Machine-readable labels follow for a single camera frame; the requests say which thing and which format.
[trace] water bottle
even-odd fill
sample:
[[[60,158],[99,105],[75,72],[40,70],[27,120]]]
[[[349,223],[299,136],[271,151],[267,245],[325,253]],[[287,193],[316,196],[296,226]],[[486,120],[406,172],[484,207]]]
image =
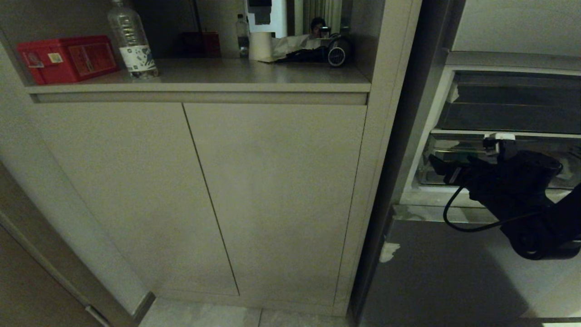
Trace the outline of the water bottle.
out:
[[[248,39],[248,23],[244,19],[244,15],[241,13],[238,14],[238,20],[236,21],[236,33],[238,35],[240,58],[248,58],[248,46],[250,45],[250,41]]]
[[[159,75],[139,14],[124,7],[123,0],[112,0],[114,8],[107,18],[119,44],[119,51],[134,79],[151,79]]]

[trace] white cabinet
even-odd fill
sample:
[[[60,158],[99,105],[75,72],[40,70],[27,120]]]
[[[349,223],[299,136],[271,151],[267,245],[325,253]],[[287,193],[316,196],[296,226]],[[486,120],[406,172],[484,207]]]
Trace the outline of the white cabinet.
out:
[[[181,104],[40,104],[28,113],[156,295],[238,295]]]
[[[367,107],[184,107],[240,295],[333,305]]]

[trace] red toolbox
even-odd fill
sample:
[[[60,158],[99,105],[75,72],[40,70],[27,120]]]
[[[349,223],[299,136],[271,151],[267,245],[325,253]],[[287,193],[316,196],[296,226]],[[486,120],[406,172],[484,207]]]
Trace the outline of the red toolbox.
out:
[[[119,70],[105,35],[21,43],[18,52],[38,84],[73,83]]]

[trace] floor tile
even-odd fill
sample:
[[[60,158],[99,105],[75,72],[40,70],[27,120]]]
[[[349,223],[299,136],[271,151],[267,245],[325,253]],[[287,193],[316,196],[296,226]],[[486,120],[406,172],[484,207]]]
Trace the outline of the floor tile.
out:
[[[346,318],[263,309],[260,327],[349,327]]]
[[[258,327],[260,309],[158,298],[139,327]]]

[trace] cabinet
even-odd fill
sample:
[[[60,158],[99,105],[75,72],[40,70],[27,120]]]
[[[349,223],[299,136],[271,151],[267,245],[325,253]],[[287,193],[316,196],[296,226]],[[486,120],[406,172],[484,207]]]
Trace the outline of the cabinet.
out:
[[[184,108],[240,295],[332,305],[367,107]]]
[[[181,104],[38,104],[28,114],[156,295],[238,295]]]

